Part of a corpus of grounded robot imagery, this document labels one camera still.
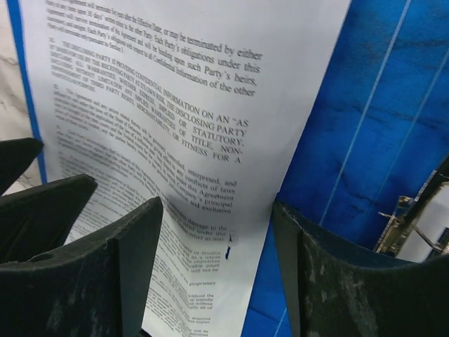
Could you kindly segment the white chinese printed sheet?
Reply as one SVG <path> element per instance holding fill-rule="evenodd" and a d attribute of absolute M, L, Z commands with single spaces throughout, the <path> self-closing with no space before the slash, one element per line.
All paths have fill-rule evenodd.
<path fill-rule="evenodd" d="M 448 207 L 440 203 L 430 203 L 418 219 L 417 227 L 432 243 L 436 243 L 448 227 Z M 430 252 L 431 247 L 413 230 L 398 256 L 404 260 L 420 262 L 425 260 Z"/>

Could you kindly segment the white printed paper sheet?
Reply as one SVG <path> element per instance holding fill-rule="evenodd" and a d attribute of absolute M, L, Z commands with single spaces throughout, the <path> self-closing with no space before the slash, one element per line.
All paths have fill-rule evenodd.
<path fill-rule="evenodd" d="M 69 240 L 159 197 L 145 331 L 240 336 L 272 204 L 349 2 L 19 7 L 46 177 L 98 182 Z"/>

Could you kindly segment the metal folder clip mechanism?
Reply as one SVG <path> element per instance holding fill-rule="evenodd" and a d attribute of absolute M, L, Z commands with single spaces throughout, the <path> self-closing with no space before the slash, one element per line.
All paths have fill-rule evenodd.
<path fill-rule="evenodd" d="M 394 212 L 386 217 L 387 225 L 375 245 L 375 251 L 400 258 L 403 245 L 414 230 L 431 247 L 425 260 L 448 254 L 448 227 L 436 243 L 432 243 L 417 227 L 418 219 L 430 203 L 440 203 L 448 207 L 448 163 L 441 164 L 431 175 L 415 197 L 398 198 Z"/>

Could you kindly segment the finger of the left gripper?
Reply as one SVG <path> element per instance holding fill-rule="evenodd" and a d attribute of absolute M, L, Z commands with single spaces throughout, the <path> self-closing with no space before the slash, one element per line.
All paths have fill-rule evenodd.
<path fill-rule="evenodd" d="M 25 262 L 65 240 L 98 184 L 81 174 L 1 197 L 1 262 Z"/>
<path fill-rule="evenodd" d="M 1 141 L 1 194 L 29 168 L 43 143 L 34 138 Z"/>

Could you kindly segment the blue clip file folder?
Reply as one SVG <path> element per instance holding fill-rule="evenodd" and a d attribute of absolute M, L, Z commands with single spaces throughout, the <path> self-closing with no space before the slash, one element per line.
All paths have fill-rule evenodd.
<path fill-rule="evenodd" d="M 19 3 L 11 25 L 33 134 Z M 374 251 L 382 214 L 415 197 L 448 153 L 448 2 L 348 1 L 349 9 L 281 188 L 282 202 Z M 294 336 L 272 211 L 240 336 Z"/>

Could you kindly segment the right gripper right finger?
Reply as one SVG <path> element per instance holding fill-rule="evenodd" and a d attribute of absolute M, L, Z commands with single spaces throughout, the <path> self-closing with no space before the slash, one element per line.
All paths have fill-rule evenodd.
<path fill-rule="evenodd" d="M 276 202 L 276 252 L 294 336 L 447 336 L 448 257 L 368 250 Z"/>

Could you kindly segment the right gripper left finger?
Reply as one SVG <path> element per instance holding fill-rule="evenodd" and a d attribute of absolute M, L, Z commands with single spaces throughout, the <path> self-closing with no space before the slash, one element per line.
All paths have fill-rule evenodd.
<path fill-rule="evenodd" d="M 26 262 L 1 265 L 2 336 L 145 336 L 163 206 L 124 217 Z"/>

